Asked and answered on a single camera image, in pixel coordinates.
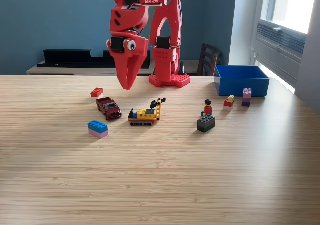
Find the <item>yellow lego brick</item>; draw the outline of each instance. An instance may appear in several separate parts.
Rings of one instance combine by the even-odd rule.
[[[154,114],[146,114],[146,109],[140,109],[138,110],[136,118],[138,120],[154,120],[155,115]]]
[[[229,98],[228,98],[228,103],[233,103],[235,101],[235,96],[234,95],[231,95]]]

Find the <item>lego excavator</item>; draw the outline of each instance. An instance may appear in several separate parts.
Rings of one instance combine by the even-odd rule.
[[[129,114],[129,123],[131,126],[152,126],[155,121],[160,120],[161,104],[166,101],[166,98],[159,98],[157,101],[151,102],[150,109],[140,109],[134,112],[132,109]]]
[[[155,74],[149,82],[156,87],[176,86],[182,88],[191,78],[180,64],[182,31],[181,0],[114,0],[116,7],[111,11],[111,39],[106,43],[114,58],[116,73],[121,86],[130,90],[148,53],[148,39],[139,36],[149,20],[149,7],[155,7],[151,23],[150,43]],[[168,19],[171,36],[161,35]]]

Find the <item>dark red toy car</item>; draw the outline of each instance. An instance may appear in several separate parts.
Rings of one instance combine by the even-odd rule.
[[[98,110],[102,112],[106,120],[119,119],[122,117],[121,109],[110,97],[96,100],[96,105],[98,106]]]

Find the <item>wooden chair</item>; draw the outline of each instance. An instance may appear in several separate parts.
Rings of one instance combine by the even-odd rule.
[[[209,44],[202,44],[197,76],[203,77],[205,71],[206,77],[213,77],[221,54],[218,48]]]

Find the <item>red robotic arm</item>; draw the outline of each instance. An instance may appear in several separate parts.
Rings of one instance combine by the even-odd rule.
[[[130,90],[139,70],[147,57],[148,40],[139,36],[148,23],[149,7],[156,7],[154,12],[150,43],[155,62],[155,74],[149,82],[156,87],[183,87],[190,83],[190,77],[179,67],[182,10],[181,0],[114,0],[110,31],[107,41],[111,56],[115,60],[116,72],[121,86]],[[161,29],[168,19],[171,37],[162,37]]]

